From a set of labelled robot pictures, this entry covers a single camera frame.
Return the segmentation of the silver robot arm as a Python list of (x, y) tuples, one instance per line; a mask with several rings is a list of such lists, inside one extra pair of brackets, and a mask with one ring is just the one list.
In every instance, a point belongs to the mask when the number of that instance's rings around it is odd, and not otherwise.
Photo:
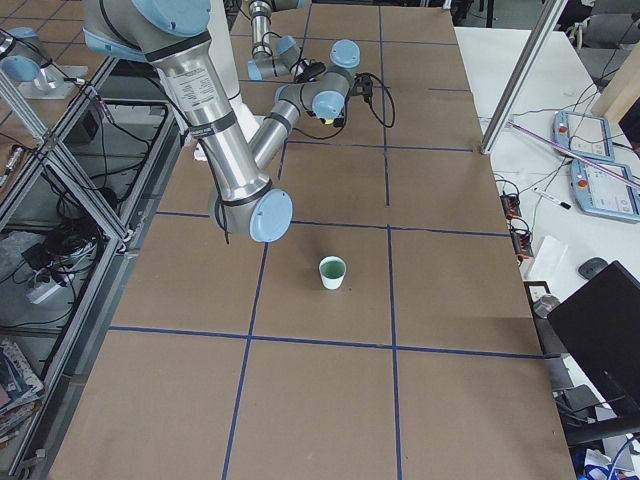
[(264, 81), (291, 75), (295, 82), (303, 80), (310, 61), (290, 35), (277, 34), (272, 29), (272, 14), (303, 8), (306, 1), (250, 1), (248, 14), (252, 28), (251, 59), (247, 62), (250, 80)]
[(359, 46), (337, 41), (329, 66), (309, 62), (290, 36), (270, 45), (272, 13), (303, 7), (301, 1), (252, 1), (249, 4), (253, 79), (290, 74), (294, 81), (276, 94), (262, 122), (238, 115), (238, 76), (224, 8), (219, 1), (86, 1), (84, 35), (95, 52), (144, 62), (160, 72), (164, 90), (203, 147), (215, 188), (209, 214), (226, 233), (273, 242), (288, 230), (293, 204), (273, 187), (266, 172), (274, 155), (303, 114), (325, 123), (345, 111)]

